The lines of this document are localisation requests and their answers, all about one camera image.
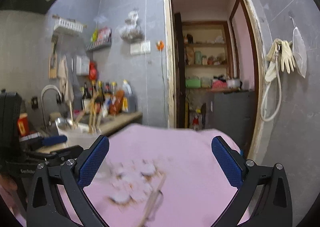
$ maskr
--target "faucet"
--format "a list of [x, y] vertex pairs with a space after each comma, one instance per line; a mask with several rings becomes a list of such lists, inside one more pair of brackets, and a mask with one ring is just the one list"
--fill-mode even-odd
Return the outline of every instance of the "faucet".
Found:
[[44, 93], [45, 93], [47, 90], [49, 90], [49, 89], [54, 89], [55, 91], [57, 91], [58, 94], [59, 94], [60, 99], [62, 100], [62, 94], [61, 94], [61, 92], [59, 91], [59, 89], [58, 89], [56, 86], [50, 84], [50, 85], [45, 86], [45, 87], [42, 89], [42, 92], [41, 92], [41, 109], [42, 109], [42, 118], [43, 118], [43, 124], [44, 124], [44, 128], [45, 128], [45, 129], [47, 129], [47, 124], [45, 123], [45, 119], [44, 119], [43, 95], [44, 95]]

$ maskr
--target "metal screw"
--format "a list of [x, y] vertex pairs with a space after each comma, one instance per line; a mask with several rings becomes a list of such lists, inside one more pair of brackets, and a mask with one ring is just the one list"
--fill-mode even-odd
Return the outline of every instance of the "metal screw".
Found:
[[245, 163], [247, 166], [254, 166], [254, 162], [252, 160], [247, 160]]
[[281, 170], [283, 168], [283, 166], [281, 164], [276, 164], [276, 168], [278, 168], [279, 170]]
[[68, 159], [67, 160], [67, 162], [66, 162], [66, 164], [68, 165], [68, 166], [71, 166], [71, 165], [73, 165], [75, 163], [75, 160], [74, 159]]
[[40, 163], [39, 165], [37, 165], [38, 169], [42, 169], [44, 167], [44, 163]]

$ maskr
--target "hanging towel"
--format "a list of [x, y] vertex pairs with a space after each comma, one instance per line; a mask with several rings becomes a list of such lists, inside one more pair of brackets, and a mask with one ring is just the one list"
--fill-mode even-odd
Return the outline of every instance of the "hanging towel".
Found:
[[60, 91], [64, 95], [65, 102], [67, 101], [72, 102], [74, 99], [74, 95], [73, 95], [73, 89], [72, 87], [70, 87], [66, 56], [64, 56], [59, 62], [57, 76], [60, 79]]

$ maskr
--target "green container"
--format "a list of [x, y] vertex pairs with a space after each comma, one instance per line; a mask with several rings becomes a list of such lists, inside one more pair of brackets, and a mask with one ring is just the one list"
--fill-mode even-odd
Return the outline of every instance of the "green container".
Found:
[[201, 88], [201, 80], [199, 78], [186, 79], [186, 88]]

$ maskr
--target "blue gripper pad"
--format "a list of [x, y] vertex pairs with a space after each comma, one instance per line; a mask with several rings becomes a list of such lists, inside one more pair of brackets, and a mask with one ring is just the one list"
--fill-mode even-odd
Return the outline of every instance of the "blue gripper pad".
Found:
[[80, 188], [91, 184], [108, 151], [109, 139], [103, 137], [79, 170], [78, 185]]
[[220, 142], [218, 137], [212, 139], [211, 149], [230, 185], [239, 189], [243, 183], [241, 168]]
[[68, 140], [68, 138], [65, 135], [56, 136], [56, 137], [48, 137], [44, 138], [42, 140], [42, 145], [44, 146], [52, 146], [55, 144], [64, 143]]

